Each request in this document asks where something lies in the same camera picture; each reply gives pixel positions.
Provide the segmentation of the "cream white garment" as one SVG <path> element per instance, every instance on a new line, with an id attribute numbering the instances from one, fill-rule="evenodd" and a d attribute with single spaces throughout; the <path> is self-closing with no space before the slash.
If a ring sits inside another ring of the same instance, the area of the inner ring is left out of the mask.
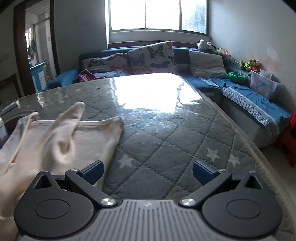
<path id="1" fill-rule="evenodd" d="M 97 160 L 108 169 L 124 120 L 82 121 L 84 111 L 85 103 L 77 102 L 55 120 L 38 120 L 36 111 L 18 120 L 1 148 L 1 240 L 16 240 L 14 210 L 41 170 L 61 175 Z"/>

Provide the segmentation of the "blue corner sofa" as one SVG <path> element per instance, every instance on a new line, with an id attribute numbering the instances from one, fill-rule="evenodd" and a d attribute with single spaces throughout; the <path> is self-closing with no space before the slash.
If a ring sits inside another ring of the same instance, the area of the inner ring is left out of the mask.
<path id="1" fill-rule="evenodd" d="M 259 148 L 275 142 L 290 124 L 292 113 L 279 102 L 229 79 L 194 77 L 189 71 L 189 48 L 175 47 L 174 54 L 179 75 L 219 105 Z"/>

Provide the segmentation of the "red plastic stool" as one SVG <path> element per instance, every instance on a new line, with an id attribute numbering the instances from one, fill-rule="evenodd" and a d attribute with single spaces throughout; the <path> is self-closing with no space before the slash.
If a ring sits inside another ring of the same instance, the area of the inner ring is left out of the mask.
<path id="1" fill-rule="evenodd" d="M 292 167 L 295 166 L 295 119 L 296 114 L 293 113 L 292 118 L 280 139 L 284 151 L 287 154 L 288 163 Z"/>

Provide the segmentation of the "black round induction cooktop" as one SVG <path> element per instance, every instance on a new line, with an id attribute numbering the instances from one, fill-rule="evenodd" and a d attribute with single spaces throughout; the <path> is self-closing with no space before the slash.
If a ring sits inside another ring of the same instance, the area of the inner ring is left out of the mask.
<path id="1" fill-rule="evenodd" d="M 0 141 L 0 148 L 6 143 L 9 139 L 10 135 L 13 133 L 14 129 L 16 128 L 16 124 L 20 118 L 23 118 L 29 114 L 34 112 L 34 110 L 24 110 L 18 113 L 11 113 L 11 114 L 4 114 L 1 116 L 1 141 Z"/>

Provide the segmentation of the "pink purple cloth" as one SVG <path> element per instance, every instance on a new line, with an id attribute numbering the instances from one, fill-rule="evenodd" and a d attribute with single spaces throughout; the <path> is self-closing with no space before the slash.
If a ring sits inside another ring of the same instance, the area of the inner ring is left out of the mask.
<path id="1" fill-rule="evenodd" d="M 96 77 L 93 73 L 89 72 L 87 69 L 84 69 L 78 74 L 78 79 L 80 82 L 88 82 L 92 80 L 105 79 L 105 77 Z"/>

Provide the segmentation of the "green plastic bowl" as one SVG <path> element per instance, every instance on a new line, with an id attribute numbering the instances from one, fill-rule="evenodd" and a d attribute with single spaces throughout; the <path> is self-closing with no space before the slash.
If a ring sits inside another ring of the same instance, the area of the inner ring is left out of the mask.
<path id="1" fill-rule="evenodd" d="M 236 72 L 229 72 L 228 76 L 230 80 L 234 83 L 244 83 L 247 80 L 247 78 L 243 74 L 239 74 Z"/>

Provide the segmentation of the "grey remote control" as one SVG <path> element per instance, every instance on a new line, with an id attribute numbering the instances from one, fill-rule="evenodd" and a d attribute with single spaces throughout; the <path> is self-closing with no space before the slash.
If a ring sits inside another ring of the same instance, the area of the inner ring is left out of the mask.
<path id="1" fill-rule="evenodd" d="M 20 102 L 19 102 L 19 100 L 14 101 L 14 102 L 10 103 L 8 106 L 6 106 L 5 108 L 3 108 L 3 109 L 1 110 L 0 115 L 3 115 L 3 114 L 5 114 L 5 113 L 11 111 L 11 110 L 14 109 L 14 108 L 18 108 L 19 106 L 20 106 Z"/>

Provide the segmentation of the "clear plastic storage box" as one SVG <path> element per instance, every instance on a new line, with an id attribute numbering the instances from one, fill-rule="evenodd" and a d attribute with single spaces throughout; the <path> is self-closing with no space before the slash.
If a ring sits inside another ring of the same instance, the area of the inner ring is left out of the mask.
<path id="1" fill-rule="evenodd" d="M 272 100 L 276 98 L 277 94 L 283 88 L 283 84 L 251 71 L 250 88 L 268 100 Z"/>

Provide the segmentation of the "grey cushion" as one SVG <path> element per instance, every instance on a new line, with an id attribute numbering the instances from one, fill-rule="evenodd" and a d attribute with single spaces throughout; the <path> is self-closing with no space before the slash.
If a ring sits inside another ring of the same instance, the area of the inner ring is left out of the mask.
<path id="1" fill-rule="evenodd" d="M 189 50 L 189 58 L 190 71 L 194 77 L 227 77 L 222 56 Z"/>

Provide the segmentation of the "blue white small cabinet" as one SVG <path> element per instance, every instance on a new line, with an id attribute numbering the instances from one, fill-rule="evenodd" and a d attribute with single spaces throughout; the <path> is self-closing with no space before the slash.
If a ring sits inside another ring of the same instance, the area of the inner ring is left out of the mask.
<path id="1" fill-rule="evenodd" d="M 48 78 L 46 73 L 46 62 L 39 63 L 30 68 L 33 84 L 36 93 L 43 92 L 48 84 Z"/>

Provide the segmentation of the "long butterfly print pillow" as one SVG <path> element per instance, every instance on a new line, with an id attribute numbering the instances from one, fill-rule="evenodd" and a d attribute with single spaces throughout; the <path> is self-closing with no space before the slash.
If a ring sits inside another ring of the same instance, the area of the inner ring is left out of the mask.
<path id="1" fill-rule="evenodd" d="M 88 70 L 95 77 L 119 77 L 128 75 L 127 53 L 116 53 L 107 57 L 88 58 L 82 61 L 82 70 Z"/>

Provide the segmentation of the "colourful plush toys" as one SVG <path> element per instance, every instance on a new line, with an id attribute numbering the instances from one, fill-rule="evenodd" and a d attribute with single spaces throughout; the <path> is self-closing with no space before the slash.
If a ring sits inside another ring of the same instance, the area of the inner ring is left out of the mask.
<path id="1" fill-rule="evenodd" d="M 239 63 L 239 68 L 241 70 L 245 70 L 245 71 L 254 71 L 254 72 L 259 72 L 260 71 L 260 62 L 257 61 L 256 59 L 249 59 L 248 61 L 243 61 L 240 60 Z"/>

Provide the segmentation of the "large butterfly print pillow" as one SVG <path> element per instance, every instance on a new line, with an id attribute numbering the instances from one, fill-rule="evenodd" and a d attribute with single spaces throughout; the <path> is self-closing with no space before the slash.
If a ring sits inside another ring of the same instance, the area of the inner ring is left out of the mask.
<path id="1" fill-rule="evenodd" d="M 128 58 L 134 74 L 177 74 L 172 41 L 132 49 L 128 52 Z"/>

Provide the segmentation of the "white plush toy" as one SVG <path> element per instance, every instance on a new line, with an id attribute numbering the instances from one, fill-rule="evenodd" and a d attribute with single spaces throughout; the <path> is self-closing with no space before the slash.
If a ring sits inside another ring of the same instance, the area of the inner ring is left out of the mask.
<path id="1" fill-rule="evenodd" d="M 211 42 L 206 42 L 203 39 L 197 42 L 197 48 L 202 51 L 216 51 L 216 47 Z"/>

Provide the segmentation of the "dark wooden door frame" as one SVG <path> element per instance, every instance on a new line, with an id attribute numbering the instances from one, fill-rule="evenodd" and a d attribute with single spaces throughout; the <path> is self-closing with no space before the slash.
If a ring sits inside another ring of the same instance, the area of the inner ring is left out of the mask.
<path id="1" fill-rule="evenodd" d="M 36 90 L 33 84 L 33 79 L 29 69 L 29 61 L 26 56 L 26 38 L 25 38 L 25 10 L 38 1 L 21 1 L 14 7 L 13 15 L 13 34 L 14 34 L 14 48 L 16 65 L 18 68 L 18 75 L 20 78 L 21 87 L 25 96 L 35 94 Z M 55 19 L 54 19 L 54 0 L 50 1 L 50 28 L 51 28 L 51 42 L 55 70 L 57 75 L 61 74 L 58 54 L 56 48 L 55 38 Z"/>

